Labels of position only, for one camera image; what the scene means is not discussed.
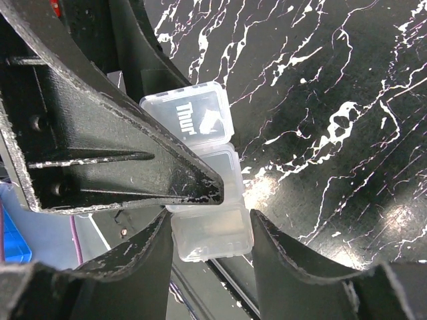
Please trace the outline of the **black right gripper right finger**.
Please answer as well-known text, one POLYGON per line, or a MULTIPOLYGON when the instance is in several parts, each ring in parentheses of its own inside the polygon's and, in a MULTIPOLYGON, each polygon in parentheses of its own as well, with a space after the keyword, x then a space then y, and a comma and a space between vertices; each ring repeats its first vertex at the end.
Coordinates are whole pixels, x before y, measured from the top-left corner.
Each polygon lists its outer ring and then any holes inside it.
POLYGON ((250 212, 261 319, 425 319, 426 265, 341 265, 250 212))

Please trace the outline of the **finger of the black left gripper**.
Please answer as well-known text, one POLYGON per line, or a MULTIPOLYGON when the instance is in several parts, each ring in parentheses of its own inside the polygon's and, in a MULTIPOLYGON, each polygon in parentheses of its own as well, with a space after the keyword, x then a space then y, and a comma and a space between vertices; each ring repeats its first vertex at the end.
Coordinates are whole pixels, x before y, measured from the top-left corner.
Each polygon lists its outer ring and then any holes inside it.
POLYGON ((143 1, 109 2, 119 66, 127 95, 142 97, 190 86, 159 44, 143 1))
POLYGON ((1 160, 20 205, 222 203, 222 178, 127 95, 109 2, 1 2, 1 160))

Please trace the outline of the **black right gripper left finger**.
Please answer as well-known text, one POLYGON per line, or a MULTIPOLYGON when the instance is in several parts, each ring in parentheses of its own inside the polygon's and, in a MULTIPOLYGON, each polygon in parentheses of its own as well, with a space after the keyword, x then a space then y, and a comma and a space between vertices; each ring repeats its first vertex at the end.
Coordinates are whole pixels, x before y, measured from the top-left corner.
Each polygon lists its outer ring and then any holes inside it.
POLYGON ((2 319, 165 319, 171 214, 76 270, 1 264, 2 319))

